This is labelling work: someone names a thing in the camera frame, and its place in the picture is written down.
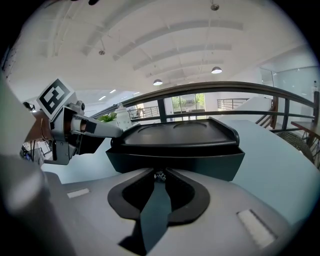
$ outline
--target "ceiling light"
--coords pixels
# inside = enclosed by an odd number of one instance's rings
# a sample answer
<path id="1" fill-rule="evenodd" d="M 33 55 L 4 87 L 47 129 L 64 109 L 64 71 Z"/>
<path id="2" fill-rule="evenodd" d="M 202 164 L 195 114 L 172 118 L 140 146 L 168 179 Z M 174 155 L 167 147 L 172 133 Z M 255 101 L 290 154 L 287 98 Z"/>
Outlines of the ceiling light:
<path id="1" fill-rule="evenodd" d="M 160 80 L 160 79 L 156 79 L 156 80 L 154 80 L 154 82 L 153 82 L 153 85 L 154 86 L 160 86 L 160 85 L 162 85 L 163 84 L 163 82 Z"/>
<path id="2" fill-rule="evenodd" d="M 210 6 L 210 8 L 211 8 L 212 11 L 218 11 L 219 10 L 219 8 L 220 8 L 219 4 L 214 3 L 214 1 L 212 1 L 211 4 L 212 5 Z"/>
<path id="3" fill-rule="evenodd" d="M 212 74 L 219 74 L 221 72 L 222 72 L 222 69 L 218 66 L 215 66 L 211 71 Z"/>

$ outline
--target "pendant light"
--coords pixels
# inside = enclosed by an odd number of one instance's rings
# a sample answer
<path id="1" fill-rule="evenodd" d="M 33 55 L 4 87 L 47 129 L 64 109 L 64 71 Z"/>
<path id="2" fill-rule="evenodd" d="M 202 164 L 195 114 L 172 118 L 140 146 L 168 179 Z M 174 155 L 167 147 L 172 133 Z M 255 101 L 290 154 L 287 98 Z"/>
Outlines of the pendant light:
<path id="1" fill-rule="evenodd" d="M 156 80 L 154 80 L 154 82 L 153 82 L 153 85 L 154 86 L 160 86 L 160 85 L 162 85 L 163 84 L 163 82 L 160 80 L 160 79 L 156 79 Z"/>
<path id="2" fill-rule="evenodd" d="M 212 74 L 219 74 L 221 72 L 222 72 L 222 69 L 218 66 L 215 66 L 211 71 Z"/>

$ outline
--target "curved handrail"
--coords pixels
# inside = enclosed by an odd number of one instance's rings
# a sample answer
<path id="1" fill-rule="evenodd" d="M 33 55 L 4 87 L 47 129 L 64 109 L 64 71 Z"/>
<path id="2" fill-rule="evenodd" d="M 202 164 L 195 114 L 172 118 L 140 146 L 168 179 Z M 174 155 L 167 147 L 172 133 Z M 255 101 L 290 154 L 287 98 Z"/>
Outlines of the curved handrail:
<path id="1" fill-rule="evenodd" d="M 296 95 L 292 92 L 262 85 L 251 82 L 239 82 L 239 81 L 212 81 L 212 82 L 198 82 L 183 84 L 179 86 L 164 88 L 161 90 L 152 91 L 131 99 L 127 99 L 122 102 L 124 107 L 131 107 L 137 104 L 160 100 L 164 98 L 180 96 L 185 94 L 198 94 L 198 93 L 210 93 L 210 92 L 243 92 L 276 96 L 290 101 L 298 102 L 303 105 L 315 108 L 314 102 Z M 92 118 L 98 118 L 117 109 L 117 105 L 110 106 L 99 113 L 92 116 Z"/>
<path id="2" fill-rule="evenodd" d="M 275 109 L 275 106 L 272 106 L 269 110 L 268 110 L 268 112 L 273 112 L 274 111 L 274 109 Z M 267 117 L 267 114 L 264 114 L 263 116 L 261 116 L 259 119 L 258 119 L 258 121 L 256 121 L 255 123 L 256 124 L 259 124 L 263 119 L 265 119 Z"/>

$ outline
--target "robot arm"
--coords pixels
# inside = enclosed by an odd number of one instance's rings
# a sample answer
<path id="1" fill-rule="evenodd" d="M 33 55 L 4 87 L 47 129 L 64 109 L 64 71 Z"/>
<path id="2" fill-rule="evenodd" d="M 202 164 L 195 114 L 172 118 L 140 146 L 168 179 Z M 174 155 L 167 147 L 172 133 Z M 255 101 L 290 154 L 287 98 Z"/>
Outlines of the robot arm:
<path id="1" fill-rule="evenodd" d="M 45 160 L 47 164 L 67 165 L 74 155 L 92 154 L 104 138 L 117 138 L 123 133 L 117 126 L 84 116 L 85 104 L 61 79 L 44 89 L 37 102 L 48 116 L 54 139 L 53 160 Z"/>

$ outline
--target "potted plant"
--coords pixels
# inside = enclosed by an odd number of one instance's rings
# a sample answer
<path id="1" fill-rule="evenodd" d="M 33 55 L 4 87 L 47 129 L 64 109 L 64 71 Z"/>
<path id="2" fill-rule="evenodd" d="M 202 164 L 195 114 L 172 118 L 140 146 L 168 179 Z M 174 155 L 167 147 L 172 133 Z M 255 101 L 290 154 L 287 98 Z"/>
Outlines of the potted plant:
<path id="1" fill-rule="evenodd" d="M 110 125 L 117 126 L 117 113 L 111 112 L 109 114 L 98 117 L 97 120 L 104 123 L 109 123 Z"/>

